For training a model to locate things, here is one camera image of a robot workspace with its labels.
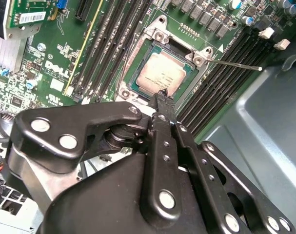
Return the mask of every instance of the label sticker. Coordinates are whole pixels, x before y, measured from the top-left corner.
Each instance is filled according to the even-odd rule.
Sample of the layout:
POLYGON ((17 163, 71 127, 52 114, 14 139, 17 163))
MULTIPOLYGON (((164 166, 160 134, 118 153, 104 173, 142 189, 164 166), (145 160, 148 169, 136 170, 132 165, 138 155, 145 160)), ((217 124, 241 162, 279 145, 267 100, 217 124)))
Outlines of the label sticker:
POLYGON ((19 24, 44 20, 46 12, 24 13, 20 16, 19 24))

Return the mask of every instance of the pcie slot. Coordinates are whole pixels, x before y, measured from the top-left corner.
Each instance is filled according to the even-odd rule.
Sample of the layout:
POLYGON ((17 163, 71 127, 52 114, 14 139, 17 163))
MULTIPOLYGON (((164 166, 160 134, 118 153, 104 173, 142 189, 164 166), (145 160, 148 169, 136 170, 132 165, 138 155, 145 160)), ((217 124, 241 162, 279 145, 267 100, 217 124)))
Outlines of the pcie slot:
MULTIPOLYGON (((240 47, 238 53, 235 53, 230 61, 236 63, 243 63, 245 56, 251 51, 251 46, 255 44, 254 40, 247 40, 240 47)), ((192 113, 200 113, 200 111, 205 107, 204 104, 214 96, 214 94, 223 87, 224 83, 227 82, 229 76, 228 74, 234 71, 236 68, 231 66, 223 66, 221 71, 214 76, 213 82, 210 83, 209 87, 203 92, 201 97, 197 100, 196 108, 192 109, 192 113)), ((189 114, 187 118, 185 118, 185 122, 188 123, 186 127, 189 127, 190 123, 192 123, 197 116, 193 114, 189 114)))
MULTIPOLYGON (((255 64, 261 64, 267 57, 267 54, 264 53, 260 58, 258 58, 255 64)), ((231 92, 223 99, 220 99, 210 110, 210 114, 203 117, 203 122, 200 126, 193 130, 193 136, 197 136, 204 127, 213 119, 215 115, 222 109, 224 105, 227 104, 228 99, 236 93, 236 91, 247 81, 247 79, 252 75, 253 71, 245 71, 244 74, 240 77, 240 79, 236 82, 236 84, 231 88, 231 92)))
POLYGON ((75 17, 80 21, 85 21, 92 4, 93 0, 79 0, 79 5, 76 9, 75 17))
POLYGON ((116 10, 113 13, 113 17, 115 18, 115 20, 109 25, 108 30, 106 31, 106 35, 103 37, 103 40, 100 42, 98 49, 92 53, 92 57, 94 57, 95 60, 92 62, 91 69, 85 75, 86 78, 84 79, 84 81, 82 83, 82 86, 84 88, 88 88, 88 85, 90 84, 90 82, 94 78, 97 68, 100 65, 101 58, 103 58, 103 56, 107 56, 108 51, 105 52, 106 48, 108 48, 108 47, 111 48, 110 45, 112 45, 114 43, 115 38, 118 37, 119 28, 121 26, 120 25, 118 27, 118 24, 119 24, 119 21, 121 21, 121 18, 124 14, 124 9, 126 7, 126 4, 127 4, 127 1, 119 1, 116 10))
POLYGON ((105 91, 108 89, 110 83, 112 82, 113 78, 115 77, 115 74, 119 68, 120 63, 122 62, 123 57, 125 56, 129 47, 132 44, 132 41, 133 41, 132 38, 133 38, 134 33, 136 31, 136 27, 139 24, 139 22, 143 20, 143 18, 145 17, 145 13, 148 11, 148 9, 150 8, 152 3, 153 3, 153 0, 145 1, 144 5, 141 6, 137 16, 134 17, 134 19, 132 21, 130 21, 130 23, 133 25, 133 27, 130 29, 130 32, 127 34, 126 39, 123 42, 123 45, 121 45, 121 49, 119 50, 119 52, 116 56, 116 59, 115 59, 116 62, 111 67, 111 69, 108 73, 108 76, 105 79, 104 84, 102 84, 100 91, 98 93, 98 98, 96 101, 101 101, 105 91))
MULTIPOLYGON (((249 49, 249 52, 246 54, 247 59, 241 58, 240 62, 252 65, 255 58, 262 54, 263 43, 259 43, 256 47, 252 46, 249 49)), ((224 79, 221 83, 218 84, 218 88, 212 91, 206 100, 201 103, 200 108, 197 108, 195 111, 194 119, 190 122, 189 127, 192 129, 192 134, 197 131, 197 129, 202 126, 202 122, 208 115, 211 113, 214 106, 218 104, 221 98, 228 96, 231 87, 244 75, 247 70, 240 68, 232 68, 224 74, 224 79)))
MULTIPOLYGON (((238 52, 238 47, 240 48, 244 43, 246 43, 249 39, 248 34, 242 33, 235 43, 231 46, 231 48, 228 50, 228 52, 221 57, 221 60, 224 61, 231 61, 233 57, 238 52)), ((208 75, 207 79, 203 82, 203 84, 199 87, 199 89, 196 91, 196 93, 192 96, 192 98, 189 100, 189 102, 185 105, 183 110, 178 115, 178 120, 180 122, 187 122, 185 119, 190 115, 190 113, 193 111, 193 108, 197 106, 201 99, 201 95, 205 94, 210 86, 217 80, 217 75, 220 74, 221 70, 224 69, 225 66, 221 64, 217 64, 214 66, 210 74, 208 75)))

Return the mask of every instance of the mounting hole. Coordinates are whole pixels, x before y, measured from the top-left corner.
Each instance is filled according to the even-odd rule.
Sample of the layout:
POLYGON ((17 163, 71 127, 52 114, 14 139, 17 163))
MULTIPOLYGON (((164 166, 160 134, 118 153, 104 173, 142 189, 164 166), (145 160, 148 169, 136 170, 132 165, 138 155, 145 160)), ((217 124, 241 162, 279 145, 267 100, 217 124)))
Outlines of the mounting hole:
POLYGON ((209 177, 209 179, 210 179, 211 181, 214 181, 214 180, 215 180, 215 177, 214 177, 213 175, 209 175, 208 177, 209 177))
POLYGON ((231 25, 233 28, 237 28, 237 22, 233 22, 233 24, 231 25))
POLYGON ((65 149, 74 149, 78 145, 78 141, 72 135, 63 135, 59 138, 60 145, 65 149))
POLYGON ((168 155, 164 155, 163 159, 165 162, 169 162, 171 160, 171 158, 168 155))
POLYGON ((164 145, 165 147, 169 147, 169 143, 168 143, 167 141, 163 142, 163 145, 164 145))
POLYGON ((158 116, 162 121, 166 122, 166 117, 164 115, 159 115, 158 116))
POLYGON ((39 118, 31 122, 31 127, 37 132, 46 132, 50 129, 50 124, 47 120, 39 118))

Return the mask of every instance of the ram slot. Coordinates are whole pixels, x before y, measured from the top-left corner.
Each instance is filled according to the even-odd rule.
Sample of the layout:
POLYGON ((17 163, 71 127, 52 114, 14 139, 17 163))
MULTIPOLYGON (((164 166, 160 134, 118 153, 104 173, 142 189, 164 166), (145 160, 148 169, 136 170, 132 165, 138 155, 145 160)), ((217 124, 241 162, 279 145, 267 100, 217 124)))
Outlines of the ram slot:
POLYGON ((101 41, 101 44, 98 46, 98 49, 92 54, 94 60, 91 65, 91 69, 85 75, 86 78, 82 83, 82 86, 86 88, 85 93, 88 92, 89 85, 93 81, 93 78, 95 77, 95 74, 97 72, 97 69, 100 67, 100 64, 105 64, 103 62, 103 58, 106 57, 108 54, 108 51, 106 50, 111 47, 111 45, 114 43, 115 38, 118 37, 118 32, 121 27, 120 24, 122 23, 121 21, 124 15, 126 4, 127 1, 119 1, 116 10, 113 13, 115 20, 109 25, 108 30, 106 31, 106 35, 103 37, 103 40, 101 41))
POLYGON ((108 76, 105 79, 104 84, 102 84, 100 91, 98 93, 98 97, 96 99, 97 102, 100 102, 103 95, 105 94, 106 90, 108 89, 110 83, 112 82, 113 78, 115 77, 115 74, 120 66, 120 63, 122 62, 125 54, 127 53, 128 49, 132 45, 132 38, 134 37, 136 27, 139 24, 140 21, 143 20, 143 18, 146 15, 146 12, 149 10, 151 4, 153 3, 153 0, 146 1, 143 6, 141 6, 137 16, 134 17, 133 20, 130 21, 132 24, 132 28, 130 29, 129 33, 126 36, 126 39, 123 42, 123 45, 121 45, 121 49, 119 50, 116 58, 115 58, 115 63, 111 67, 108 76))
POLYGON ((125 34, 127 33, 127 31, 129 30, 129 26, 131 25, 132 27, 135 27, 131 22, 132 19, 134 17, 136 17, 136 13, 138 13, 138 8, 140 6, 140 4, 142 3, 142 1, 140 0, 136 0, 133 1, 130 9, 129 9, 129 13, 127 14, 125 20, 123 21, 123 24, 121 24, 121 27, 119 28, 119 31, 117 33, 116 36, 116 40, 114 41, 114 43, 111 44, 111 47, 109 48, 106 57, 104 58, 104 61, 102 62, 104 64, 103 67, 101 67, 101 69, 93 74, 93 75, 97 75, 97 79, 93 82, 91 90, 93 90, 93 97, 96 95, 97 91, 98 91, 98 87, 102 81, 102 79, 104 78, 104 74, 108 69, 108 66, 110 65, 112 60, 117 61, 117 59, 114 59, 114 53, 117 49, 117 46, 119 45, 119 43, 121 41, 123 41, 123 43, 125 43, 125 39, 123 39, 123 37, 125 36, 125 34))
POLYGON ((100 21, 100 23, 98 25, 101 25, 101 27, 97 30, 97 34, 93 39, 92 45, 87 49, 88 53, 86 56, 86 59, 82 65, 82 68, 80 70, 80 73, 77 77, 75 77, 72 80, 71 85, 75 86, 75 91, 82 91, 83 89, 86 88, 86 80, 88 80, 86 78, 86 70, 88 68, 89 62, 91 61, 91 59, 94 57, 95 51, 101 46, 102 46, 102 42, 104 41, 104 38, 107 36, 108 32, 110 31, 110 27, 111 25, 114 25, 114 22, 112 22, 112 15, 113 15, 113 11, 116 8, 115 6, 115 2, 117 0, 112 0, 110 1, 108 7, 107 7, 107 11, 105 13, 105 15, 103 16, 103 19, 100 21))

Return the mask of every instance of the electrolytic capacitor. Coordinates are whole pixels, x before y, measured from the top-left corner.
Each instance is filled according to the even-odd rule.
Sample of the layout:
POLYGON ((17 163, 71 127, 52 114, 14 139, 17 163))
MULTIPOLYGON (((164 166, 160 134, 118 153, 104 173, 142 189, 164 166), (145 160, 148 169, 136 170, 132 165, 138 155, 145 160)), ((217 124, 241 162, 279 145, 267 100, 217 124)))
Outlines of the electrolytic capacitor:
POLYGON ((252 17, 248 17, 248 16, 242 17, 241 20, 242 20, 242 23, 245 24, 246 26, 251 26, 254 21, 252 17))
POLYGON ((242 5, 240 0, 230 0, 228 6, 231 10, 239 9, 242 5))
POLYGON ((293 4, 289 8, 284 9, 284 13, 291 16, 296 15, 296 4, 293 4))
POLYGON ((286 8, 289 8, 292 4, 290 3, 289 0, 278 0, 278 3, 276 5, 280 9, 286 9, 286 8))

